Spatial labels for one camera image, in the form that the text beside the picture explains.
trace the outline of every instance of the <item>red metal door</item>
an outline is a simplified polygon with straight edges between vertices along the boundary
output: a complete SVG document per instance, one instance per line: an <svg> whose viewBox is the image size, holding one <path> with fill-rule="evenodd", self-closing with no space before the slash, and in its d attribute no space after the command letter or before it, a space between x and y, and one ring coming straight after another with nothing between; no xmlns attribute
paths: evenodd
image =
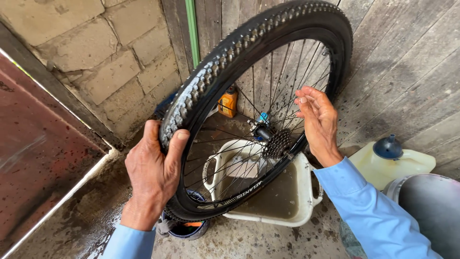
<svg viewBox="0 0 460 259"><path fill-rule="evenodd" d="M0 255L109 147L0 53Z"/></svg>

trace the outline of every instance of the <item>plastic jug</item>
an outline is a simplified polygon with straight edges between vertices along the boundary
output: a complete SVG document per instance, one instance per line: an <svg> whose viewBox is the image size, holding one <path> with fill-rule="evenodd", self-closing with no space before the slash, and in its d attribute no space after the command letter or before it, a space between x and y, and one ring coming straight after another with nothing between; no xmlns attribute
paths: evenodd
<svg viewBox="0 0 460 259"><path fill-rule="evenodd" d="M402 149L401 143L395 139L394 134L367 144L349 159L366 181L380 191L397 178L428 174L436 166L434 157L414 150Z"/></svg>
<svg viewBox="0 0 460 259"><path fill-rule="evenodd" d="M219 99L218 103L220 104L219 113L224 114L229 118L233 118L236 115L236 99L238 98L238 93L235 91L233 86L230 86L225 94Z"/></svg>

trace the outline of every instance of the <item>cinder block wall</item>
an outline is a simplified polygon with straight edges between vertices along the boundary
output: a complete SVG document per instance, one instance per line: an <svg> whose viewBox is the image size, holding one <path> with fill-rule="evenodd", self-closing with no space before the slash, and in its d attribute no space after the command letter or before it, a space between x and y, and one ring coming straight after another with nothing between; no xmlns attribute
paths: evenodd
<svg viewBox="0 0 460 259"><path fill-rule="evenodd" d="M160 0L0 0L0 18L124 143L181 84Z"/></svg>

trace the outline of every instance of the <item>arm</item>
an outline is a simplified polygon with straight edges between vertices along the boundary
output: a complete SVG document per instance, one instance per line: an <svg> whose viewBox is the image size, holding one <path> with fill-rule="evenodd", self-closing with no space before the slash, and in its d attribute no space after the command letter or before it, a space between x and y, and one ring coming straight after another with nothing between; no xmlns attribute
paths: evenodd
<svg viewBox="0 0 460 259"><path fill-rule="evenodd" d="M132 197L123 208L120 224L111 236L103 258L150 259L152 256L154 225L176 192L180 159L190 136L187 130L176 131L165 156L158 142L160 124L147 121L143 138L126 156Z"/></svg>
<svg viewBox="0 0 460 259"><path fill-rule="evenodd" d="M364 179L337 148L337 111L325 93L296 91L311 153L325 167L315 175L369 258L441 258L415 219Z"/></svg>
<svg viewBox="0 0 460 259"><path fill-rule="evenodd" d="M369 258L441 258L417 221L366 182L348 158L315 175Z"/></svg>

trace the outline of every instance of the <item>concrete block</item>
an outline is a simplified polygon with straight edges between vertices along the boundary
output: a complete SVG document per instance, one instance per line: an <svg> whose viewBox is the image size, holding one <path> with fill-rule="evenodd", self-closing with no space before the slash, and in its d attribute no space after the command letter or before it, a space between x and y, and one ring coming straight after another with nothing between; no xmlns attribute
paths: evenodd
<svg viewBox="0 0 460 259"><path fill-rule="evenodd" d="M77 80L78 78L82 77L83 72L81 70L76 70L76 71L67 72L65 73L65 75L69 79L69 82L73 82Z"/></svg>
<svg viewBox="0 0 460 259"><path fill-rule="evenodd" d="M102 102L107 118L119 120L129 110L136 108L137 103L144 97L144 92L136 77L113 93Z"/></svg>
<svg viewBox="0 0 460 259"><path fill-rule="evenodd" d="M118 40L107 21L95 18L37 47L63 72L90 69L116 52Z"/></svg>
<svg viewBox="0 0 460 259"><path fill-rule="evenodd" d="M112 7L117 4L123 3L124 1L126 0L102 0L102 4L104 5L104 7Z"/></svg>
<svg viewBox="0 0 460 259"><path fill-rule="evenodd" d="M134 54L130 50L119 51L97 67L84 71L73 84L99 105L139 72Z"/></svg>
<svg viewBox="0 0 460 259"><path fill-rule="evenodd" d="M160 102L174 93L182 85L178 70L168 75L157 87L153 88L153 96Z"/></svg>
<svg viewBox="0 0 460 259"><path fill-rule="evenodd" d="M147 65L166 48L170 46L168 28L163 21L159 26L155 26L149 32L136 39L132 44L139 61Z"/></svg>
<svg viewBox="0 0 460 259"><path fill-rule="evenodd" d="M100 0L4 0L0 16L32 46L82 24L104 12Z"/></svg>
<svg viewBox="0 0 460 259"><path fill-rule="evenodd" d="M134 137L142 124L153 114L155 107L160 102L161 100L156 99L153 93L146 94L132 110L116 121L116 126L112 127L115 136L123 139L125 142Z"/></svg>
<svg viewBox="0 0 460 259"><path fill-rule="evenodd" d="M159 59L154 60L145 70L138 75L144 93L150 92L157 87L168 75L177 70L176 56L172 47L163 51L165 55L160 55Z"/></svg>
<svg viewBox="0 0 460 259"><path fill-rule="evenodd" d="M159 0L127 1L108 8L104 16L112 23L122 45L127 45L164 20Z"/></svg>

